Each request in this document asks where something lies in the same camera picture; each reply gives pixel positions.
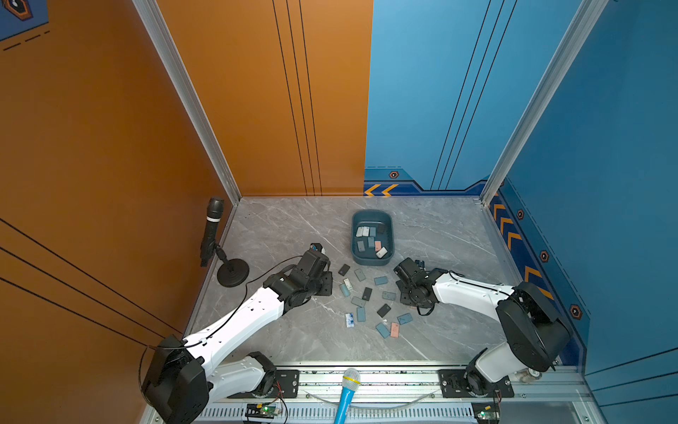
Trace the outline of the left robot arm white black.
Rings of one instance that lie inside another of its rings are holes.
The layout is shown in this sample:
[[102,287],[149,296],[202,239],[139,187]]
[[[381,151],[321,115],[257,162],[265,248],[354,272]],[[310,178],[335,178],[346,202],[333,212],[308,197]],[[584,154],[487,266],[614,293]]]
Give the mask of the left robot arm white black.
[[276,367],[263,353],[242,360],[225,359],[257,331],[316,295],[329,295],[330,259],[313,243],[298,264],[268,276],[253,296],[232,312],[192,335],[166,337],[157,348],[141,393],[166,423],[191,423],[208,403],[248,393],[268,396],[275,386]]

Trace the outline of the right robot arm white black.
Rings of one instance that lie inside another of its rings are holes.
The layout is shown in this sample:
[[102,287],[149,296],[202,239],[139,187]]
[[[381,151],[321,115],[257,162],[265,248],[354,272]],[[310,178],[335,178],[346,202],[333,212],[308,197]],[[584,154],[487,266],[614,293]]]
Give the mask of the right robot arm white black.
[[426,270],[406,258],[395,266],[401,302],[432,312],[439,304],[463,307],[497,321],[505,341],[484,349],[467,365],[465,389],[485,397],[503,378],[531,369],[546,372],[574,335],[568,320],[535,284],[489,284],[453,270]]

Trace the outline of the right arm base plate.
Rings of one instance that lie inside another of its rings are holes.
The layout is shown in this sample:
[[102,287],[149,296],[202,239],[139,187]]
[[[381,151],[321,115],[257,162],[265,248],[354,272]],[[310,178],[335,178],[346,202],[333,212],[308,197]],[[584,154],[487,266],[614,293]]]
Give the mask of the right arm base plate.
[[495,395],[502,399],[515,397],[513,385],[508,376],[504,376],[496,383],[481,383],[478,388],[473,388],[467,380],[464,369],[440,369],[437,376],[445,399],[492,398]]

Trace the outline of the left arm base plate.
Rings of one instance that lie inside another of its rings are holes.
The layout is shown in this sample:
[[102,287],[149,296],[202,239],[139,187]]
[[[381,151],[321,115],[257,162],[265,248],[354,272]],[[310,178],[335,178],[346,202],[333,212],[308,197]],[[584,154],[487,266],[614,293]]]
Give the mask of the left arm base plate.
[[277,369],[275,376],[265,378],[261,387],[254,392],[243,392],[229,396],[229,399],[273,399],[282,395],[284,399],[298,397],[300,371],[298,369]]

